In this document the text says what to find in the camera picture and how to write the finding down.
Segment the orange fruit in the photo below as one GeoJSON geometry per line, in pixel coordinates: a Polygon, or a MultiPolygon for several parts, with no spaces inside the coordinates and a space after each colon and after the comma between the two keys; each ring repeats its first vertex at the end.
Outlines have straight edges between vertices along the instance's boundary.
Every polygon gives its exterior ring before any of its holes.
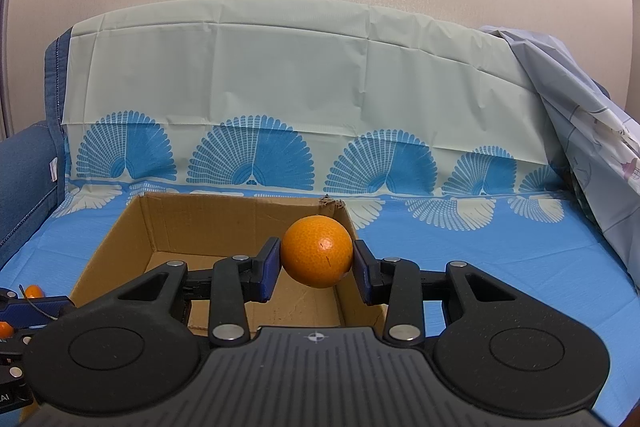
{"type": "Polygon", "coordinates": [[[352,267],[352,238],[340,222],[326,216],[295,221],[280,246],[283,268],[296,282],[314,288],[335,286],[352,267]]]}

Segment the brown cardboard box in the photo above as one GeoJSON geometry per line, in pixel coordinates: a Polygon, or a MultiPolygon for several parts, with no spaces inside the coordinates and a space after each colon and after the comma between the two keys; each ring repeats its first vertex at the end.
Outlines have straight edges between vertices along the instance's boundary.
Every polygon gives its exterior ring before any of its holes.
{"type": "MultiPolygon", "coordinates": [[[[148,194],[117,219],[76,283],[85,306],[167,261],[208,270],[256,256],[297,220],[326,216],[349,227],[340,202],[309,198],[148,194]]],[[[355,426],[375,415],[367,344],[384,310],[366,305],[355,277],[335,286],[298,283],[282,268],[271,298],[245,306],[250,341],[209,352],[174,395],[114,416],[79,416],[38,403],[37,426],[355,426]]]]}

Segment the blue denim sofa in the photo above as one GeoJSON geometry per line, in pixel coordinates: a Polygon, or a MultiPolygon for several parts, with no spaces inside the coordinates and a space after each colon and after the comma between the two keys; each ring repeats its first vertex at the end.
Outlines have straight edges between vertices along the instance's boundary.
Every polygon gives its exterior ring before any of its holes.
{"type": "Polygon", "coordinates": [[[65,193],[64,131],[70,32],[44,54],[46,118],[1,143],[1,263],[39,230],[65,193]]]}

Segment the light blue draped cloth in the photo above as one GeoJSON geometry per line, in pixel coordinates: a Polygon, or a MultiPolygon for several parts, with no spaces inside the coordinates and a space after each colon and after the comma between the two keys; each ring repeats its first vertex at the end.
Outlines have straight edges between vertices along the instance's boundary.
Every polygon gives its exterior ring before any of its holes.
{"type": "Polygon", "coordinates": [[[594,221],[639,282],[639,124],[547,34],[484,26],[506,40],[544,103],[594,221]]]}

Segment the blue patterned sofa cover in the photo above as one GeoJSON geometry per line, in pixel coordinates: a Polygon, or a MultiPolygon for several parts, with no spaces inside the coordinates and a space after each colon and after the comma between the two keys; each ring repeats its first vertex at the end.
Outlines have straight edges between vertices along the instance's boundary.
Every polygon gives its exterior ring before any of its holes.
{"type": "Polygon", "coordinates": [[[352,246],[426,271],[469,262],[610,356],[592,416],[508,418],[381,331],[366,348],[375,415],[355,426],[614,426],[637,404],[638,283],[503,38],[320,0],[146,4],[68,31],[64,199],[1,263],[1,289],[70,298],[139,196],[331,199],[352,246]]]}

